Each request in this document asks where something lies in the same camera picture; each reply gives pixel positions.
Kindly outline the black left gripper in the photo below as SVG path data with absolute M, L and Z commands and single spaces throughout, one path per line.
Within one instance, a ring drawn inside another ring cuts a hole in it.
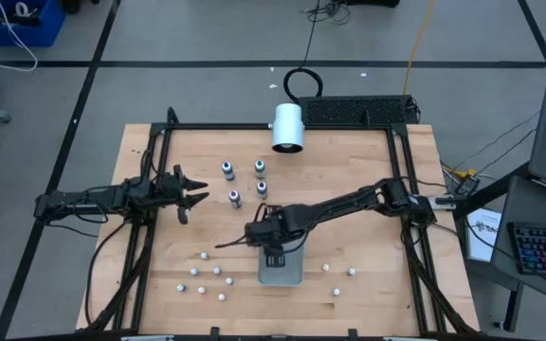
M 187 224 L 189 222 L 189 210 L 206 199 L 209 193 L 186 194 L 186 191 L 207 186 L 207 183 L 190 180 L 184 175 L 180 165 L 174 165 L 172 173 L 166 172 L 163 175 L 158 188 L 169 204 L 176 205 L 179 223 Z

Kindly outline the black power adapter box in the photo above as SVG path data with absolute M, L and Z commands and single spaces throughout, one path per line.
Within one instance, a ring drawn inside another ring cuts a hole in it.
M 459 197 L 469 197 L 474 194 L 480 185 L 480 180 L 473 176 L 466 176 L 459 181 L 457 187 L 453 190 L 453 194 Z

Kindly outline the black box edge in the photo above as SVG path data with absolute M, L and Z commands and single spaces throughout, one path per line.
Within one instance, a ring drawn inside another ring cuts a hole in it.
M 400 0 L 344 0 L 348 6 L 382 6 L 395 8 Z

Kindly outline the black diagonal desk brace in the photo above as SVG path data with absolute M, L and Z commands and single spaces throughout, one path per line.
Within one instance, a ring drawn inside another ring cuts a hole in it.
M 504 175 L 501 179 L 495 181 L 490 186 L 487 186 L 475 194 L 468 196 L 460 205 L 457 206 L 455 216 L 458 216 L 459 214 L 469 214 L 506 194 L 508 192 L 511 179 L 514 177 L 530 179 L 531 174 L 529 171 L 529 164 L 529 161 L 525 162 L 521 166 Z

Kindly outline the grey metal tray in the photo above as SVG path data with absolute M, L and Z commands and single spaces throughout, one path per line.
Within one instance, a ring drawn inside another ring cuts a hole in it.
M 296 287 L 303 280 L 304 247 L 279 256 L 267 256 L 259 248 L 257 279 L 263 286 Z

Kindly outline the white printed paper sheet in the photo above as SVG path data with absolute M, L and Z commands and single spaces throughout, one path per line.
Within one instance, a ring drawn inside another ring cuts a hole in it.
M 480 208 L 469 213 L 467 221 L 470 225 L 465 228 L 467 257 L 470 260 L 490 262 L 500 228 L 501 214 Z

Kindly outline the large blue plastic bin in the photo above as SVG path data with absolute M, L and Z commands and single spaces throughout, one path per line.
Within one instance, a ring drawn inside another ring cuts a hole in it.
M 8 14 L 15 12 L 14 5 L 17 2 L 26 3 L 31 11 L 39 10 L 41 24 L 37 27 L 10 25 L 16 36 L 28 47 L 52 46 L 65 19 L 60 0 L 0 0 L 0 14 L 8 19 Z M 16 43 L 7 24 L 0 26 L 0 46 L 13 46 Z

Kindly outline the black desk leg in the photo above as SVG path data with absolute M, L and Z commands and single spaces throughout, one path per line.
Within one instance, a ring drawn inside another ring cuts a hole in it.
M 524 285 L 521 282 L 515 290 L 510 291 L 505 317 L 500 323 L 500 327 L 506 332 L 514 332 L 516 330 L 523 292 Z

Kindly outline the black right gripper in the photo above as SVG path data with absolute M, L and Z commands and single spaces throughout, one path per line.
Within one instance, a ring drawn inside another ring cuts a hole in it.
M 301 238 L 300 232 L 290 232 L 283 224 L 281 209 L 261 203 L 253 221 L 245 225 L 246 244 L 262 249 L 266 268 L 283 268 L 285 255 L 298 249 L 297 246 L 285 249 L 285 245 Z

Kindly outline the black floor object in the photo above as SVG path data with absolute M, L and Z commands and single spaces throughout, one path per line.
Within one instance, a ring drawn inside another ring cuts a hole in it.
M 82 9 L 84 2 L 89 2 L 92 5 L 98 5 L 101 0 L 61 0 L 64 11 L 67 14 L 78 14 Z

